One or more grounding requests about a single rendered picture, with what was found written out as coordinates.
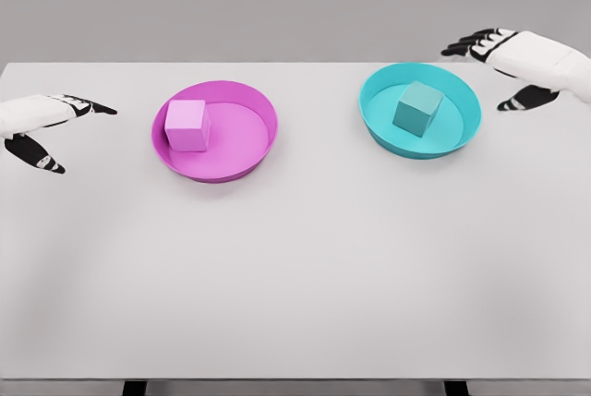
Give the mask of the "cyan plate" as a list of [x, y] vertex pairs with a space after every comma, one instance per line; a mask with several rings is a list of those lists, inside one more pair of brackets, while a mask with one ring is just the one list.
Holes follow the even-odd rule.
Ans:
[[[393, 123], [401, 99], [414, 82], [442, 93], [438, 111], [425, 116], [430, 123], [421, 137]], [[376, 142], [410, 159], [434, 159], [459, 150], [475, 136], [482, 119], [478, 97], [461, 78], [424, 63], [392, 64], [377, 70], [364, 82], [358, 105]]]

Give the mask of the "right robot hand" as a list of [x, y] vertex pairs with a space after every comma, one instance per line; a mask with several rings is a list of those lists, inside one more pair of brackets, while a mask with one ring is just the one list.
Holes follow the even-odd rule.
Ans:
[[472, 58], [502, 75], [524, 81], [523, 88], [497, 106], [501, 112], [512, 112], [536, 109], [570, 92], [565, 89], [565, 70], [568, 55], [574, 50], [529, 30], [488, 28], [447, 45], [440, 54]]

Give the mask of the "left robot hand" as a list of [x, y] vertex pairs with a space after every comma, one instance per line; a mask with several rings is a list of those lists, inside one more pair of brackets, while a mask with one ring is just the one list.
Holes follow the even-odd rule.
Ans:
[[5, 149], [27, 165], [64, 174], [65, 167], [29, 133], [87, 114], [117, 115], [118, 112], [107, 105], [69, 94], [35, 94], [0, 102], [0, 138]]

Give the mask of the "pink plate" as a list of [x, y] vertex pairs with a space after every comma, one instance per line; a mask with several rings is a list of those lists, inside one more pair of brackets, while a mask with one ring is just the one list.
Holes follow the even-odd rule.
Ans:
[[[173, 102], [204, 101], [211, 119], [205, 151], [176, 151], [165, 131]], [[223, 183], [252, 172], [271, 150], [278, 133], [278, 116], [260, 91], [240, 82], [213, 80], [179, 91], [155, 115], [152, 146], [174, 172], [204, 183]]]

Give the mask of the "cyan block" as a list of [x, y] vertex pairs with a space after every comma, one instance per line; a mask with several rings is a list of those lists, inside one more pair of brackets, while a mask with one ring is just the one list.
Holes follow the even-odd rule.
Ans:
[[444, 94], [418, 81], [407, 86], [400, 97], [392, 123], [422, 138], [435, 118]]

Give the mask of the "pink block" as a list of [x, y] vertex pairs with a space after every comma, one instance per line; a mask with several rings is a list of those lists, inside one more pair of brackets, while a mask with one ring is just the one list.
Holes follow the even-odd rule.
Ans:
[[172, 150], [201, 152], [208, 148], [210, 118], [203, 100], [171, 100], [164, 130]]

